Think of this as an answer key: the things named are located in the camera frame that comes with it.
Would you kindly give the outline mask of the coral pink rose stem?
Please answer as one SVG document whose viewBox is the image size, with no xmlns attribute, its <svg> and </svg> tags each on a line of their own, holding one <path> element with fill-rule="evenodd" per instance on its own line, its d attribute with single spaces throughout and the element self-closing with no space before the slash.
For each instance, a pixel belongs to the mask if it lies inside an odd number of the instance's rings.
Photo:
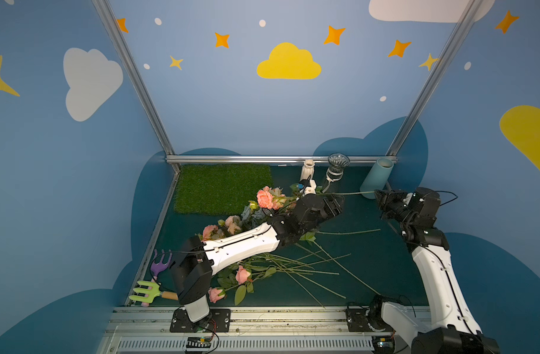
<svg viewBox="0 0 540 354">
<path fill-rule="evenodd" d="M 374 232 L 380 232 L 380 229 L 374 230 L 362 230 L 357 232 L 326 232 L 320 230 L 313 230 L 303 234 L 300 237 L 301 241 L 314 242 L 316 240 L 316 235 L 333 235 L 333 236 L 349 236 L 349 235 L 364 235 Z"/>
</svg>

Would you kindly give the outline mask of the pink rose spray stem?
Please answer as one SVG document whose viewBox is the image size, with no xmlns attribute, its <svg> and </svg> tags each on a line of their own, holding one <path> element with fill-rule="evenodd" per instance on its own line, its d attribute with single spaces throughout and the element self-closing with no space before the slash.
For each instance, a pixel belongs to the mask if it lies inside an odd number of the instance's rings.
<svg viewBox="0 0 540 354">
<path fill-rule="evenodd" d="M 315 195 L 320 197 L 326 197 L 326 196 L 334 196 L 334 197 L 345 197 L 345 196 L 374 196 L 373 190 L 366 190 L 364 192 L 353 192 L 353 193 L 322 193 L 320 190 L 317 190 Z M 271 188 L 268 186 L 265 186 L 261 190 L 258 190 L 256 194 L 256 199 L 253 201 L 249 201 L 248 205 L 246 206 L 246 209 L 249 209 L 250 211 L 257 211 L 259 209 L 268 209 L 268 210 L 288 210 L 294 207 L 294 205 L 303 197 L 303 196 L 309 196 L 309 193 L 303 194 L 298 193 L 294 194 L 293 196 L 286 196 L 283 193 L 283 190 L 279 187 Z"/>
</svg>

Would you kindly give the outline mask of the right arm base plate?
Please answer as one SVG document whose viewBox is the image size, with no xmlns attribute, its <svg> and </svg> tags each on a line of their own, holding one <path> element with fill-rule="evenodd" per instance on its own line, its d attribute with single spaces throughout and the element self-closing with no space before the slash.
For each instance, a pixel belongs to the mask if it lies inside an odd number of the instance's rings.
<svg viewBox="0 0 540 354">
<path fill-rule="evenodd" d="M 363 306 L 345 308 L 345 317 L 350 332 L 384 332 L 385 326 L 369 317 L 369 308 Z"/>
</svg>

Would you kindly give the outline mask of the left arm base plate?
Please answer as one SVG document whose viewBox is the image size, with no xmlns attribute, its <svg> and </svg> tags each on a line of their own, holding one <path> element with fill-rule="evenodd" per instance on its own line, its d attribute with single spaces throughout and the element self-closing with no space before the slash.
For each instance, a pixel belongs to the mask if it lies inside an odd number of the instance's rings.
<svg viewBox="0 0 540 354">
<path fill-rule="evenodd" d="M 184 308 L 174 311 L 169 331 L 171 333 L 193 333 L 199 331 L 228 333 L 230 330 L 231 310 L 228 308 L 214 308 L 209 314 L 197 321 L 192 322 Z"/>
</svg>

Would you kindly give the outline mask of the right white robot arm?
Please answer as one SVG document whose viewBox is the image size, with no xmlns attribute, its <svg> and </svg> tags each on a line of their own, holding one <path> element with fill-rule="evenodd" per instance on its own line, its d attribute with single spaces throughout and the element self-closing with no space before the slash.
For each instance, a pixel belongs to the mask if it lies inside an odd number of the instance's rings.
<svg viewBox="0 0 540 354">
<path fill-rule="evenodd" d="M 396 332 L 412 353 L 499 353 L 497 341 L 482 333 L 469 310 L 451 264 L 449 242 L 435 227 L 440 193 L 419 187 L 413 193 L 375 190 L 374 195 L 381 217 L 399 224 L 422 278 L 431 323 L 419 321 L 403 305 L 377 295 L 367 310 L 369 328 Z"/>
</svg>

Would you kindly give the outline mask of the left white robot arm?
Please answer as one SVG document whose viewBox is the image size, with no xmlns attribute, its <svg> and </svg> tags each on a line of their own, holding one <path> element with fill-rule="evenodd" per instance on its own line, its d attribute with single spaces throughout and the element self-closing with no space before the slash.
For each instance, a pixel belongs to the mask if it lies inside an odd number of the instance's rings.
<svg viewBox="0 0 540 354">
<path fill-rule="evenodd" d="M 186 240 L 173 253 L 169 272 L 189 320 L 197 323 L 208 317 L 207 293 L 212 276 L 233 263 L 298 242 L 305 233 L 340 215 L 343 206 L 340 197 L 308 194 L 292 211 L 274 215 L 252 230 L 219 240 Z"/>
</svg>

